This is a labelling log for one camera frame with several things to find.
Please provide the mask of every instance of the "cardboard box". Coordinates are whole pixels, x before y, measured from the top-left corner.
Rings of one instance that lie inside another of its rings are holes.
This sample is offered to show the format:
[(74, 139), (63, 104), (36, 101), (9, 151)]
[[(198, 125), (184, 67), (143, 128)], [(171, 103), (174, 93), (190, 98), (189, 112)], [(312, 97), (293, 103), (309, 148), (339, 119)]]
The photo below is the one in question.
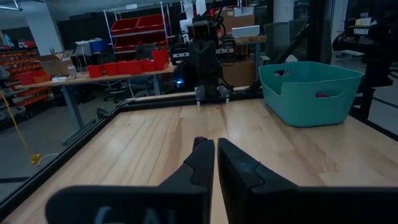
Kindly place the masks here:
[(228, 84), (234, 87), (252, 85), (256, 79), (254, 74), (254, 62), (252, 60), (237, 61), (232, 63), (225, 63), (223, 65), (224, 79)]
[(251, 6), (224, 8), (221, 15), (224, 17), (223, 24), (227, 33), (232, 32), (232, 28), (254, 25), (254, 8)]
[(67, 50), (64, 53), (39, 56), (37, 60), (49, 75), (69, 75), (68, 66), (73, 65), (72, 54), (73, 50)]

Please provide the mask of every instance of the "teal basket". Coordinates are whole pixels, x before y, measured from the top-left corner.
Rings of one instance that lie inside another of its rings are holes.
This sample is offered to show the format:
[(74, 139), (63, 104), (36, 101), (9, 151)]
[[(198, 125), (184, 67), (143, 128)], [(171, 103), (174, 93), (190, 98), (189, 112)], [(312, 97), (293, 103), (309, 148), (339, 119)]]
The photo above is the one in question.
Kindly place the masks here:
[(363, 76), (316, 62), (266, 65), (259, 72), (266, 104), (297, 127), (342, 123)]

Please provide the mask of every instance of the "yellow cable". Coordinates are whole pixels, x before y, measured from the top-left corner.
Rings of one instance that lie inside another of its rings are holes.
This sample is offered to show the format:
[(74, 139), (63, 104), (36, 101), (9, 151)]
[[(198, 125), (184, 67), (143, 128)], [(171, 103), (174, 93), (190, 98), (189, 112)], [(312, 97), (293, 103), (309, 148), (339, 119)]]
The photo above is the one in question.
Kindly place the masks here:
[(21, 132), (19, 131), (17, 122), (15, 121), (14, 115), (12, 115), (12, 113), (11, 113), (10, 106), (9, 106), (8, 101), (7, 101), (6, 97), (4, 96), (4, 93), (2, 92), (2, 90), (0, 90), (0, 95), (1, 95), (1, 97), (3, 98), (3, 100), (4, 100), (5, 104), (6, 104), (8, 113), (9, 113), (10, 116), (11, 116), (12, 122), (14, 123), (14, 127), (15, 127), (15, 129), (17, 130), (17, 134), (18, 134), (19, 138), (21, 139), (22, 144), (24, 145), (25, 150), (27, 151), (27, 153), (30, 154), (30, 162), (32, 163), (32, 165), (35, 165), (36, 163), (38, 163), (38, 161), (39, 161), (39, 159), (40, 159), (40, 154), (33, 154), (33, 153), (30, 151), (29, 147), (27, 146), (27, 144), (26, 144), (26, 142), (25, 142), (24, 137), (22, 137), (22, 134), (21, 134)]

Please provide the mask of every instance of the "table leg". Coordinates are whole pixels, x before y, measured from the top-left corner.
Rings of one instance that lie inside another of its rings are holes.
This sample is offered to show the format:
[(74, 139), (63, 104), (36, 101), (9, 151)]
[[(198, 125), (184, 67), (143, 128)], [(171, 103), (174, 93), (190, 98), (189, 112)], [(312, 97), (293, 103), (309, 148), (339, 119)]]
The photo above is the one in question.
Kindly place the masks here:
[(160, 85), (159, 85), (159, 76), (154, 75), (154, 89), (155, 89), (155, 95), (159, 96), (160, 95)]
[(81, 118), (79, 108), (76, 103), (76, 99), (73, 96), (72, 92), (70, 91), (69, 87), (67, 86), (62, 86), (62, 93), (63, 97), (65, 98), (65, 101), (67, 102), (67, 107), (68, 107), (68, 112), (70, 114), (70, 117), (72, 121), (75, 124), (75, 127), (77, 128), (77, 131), (69, 135), (65, 140), (62, 141), (63, 146), (67, 146), (74, 141), (76, 141), (82, 134), (86, 132), (92, 125), (95, 124), (96, 120), (91, 120), (88, 124), (84, 125), (84, 122)]
[(261, 66), (261, 44), (254, 44), (254, 69), (256, 71), (256, 79), (260, 77), (259, 67)]

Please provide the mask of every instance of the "gray floor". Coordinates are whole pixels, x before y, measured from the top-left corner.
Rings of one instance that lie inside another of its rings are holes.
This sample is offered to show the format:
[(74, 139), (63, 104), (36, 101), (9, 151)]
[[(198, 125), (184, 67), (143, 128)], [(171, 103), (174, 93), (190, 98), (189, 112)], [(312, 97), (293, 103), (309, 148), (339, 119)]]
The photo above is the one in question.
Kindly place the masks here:
[[(332, 64), (343, 67), (341, 62), (333, 61)], [(352, 61), (345, 66), (361, 72), (365, 70), (364, 65), (359, 60)], [(398, 80), (394, 82), (393, 86), (379, 88), (375, 96), (398, 105)], [(87, 122), (95, 118), (95, 112), (99, 106), (111, 111), (115, 104), (113, 102), (104, 102), (102, 98), (97, 98), (79, 105), (83, 120)], [(398, 134), (398, 110), (395, 108), (373, 101), (369, 120)], [(61, 146), (61, 141), (74, 131), (66, 107), (51, 108), (23, 122), (20, 125), (20, 129), (31, 151), (40, 153), (42, 156), (61, 152), (64, 149)], [(0, 133), (0, 151), (0, 179), (31, 176), (50, 161), (50, 159), (44, 161), (40, 167), (32, 166), (29, 154), (22, 147), (21, 140), (18, 138), (15, 129)], [(20, 186), (20, 184), (0, 184), (0, 200)]]

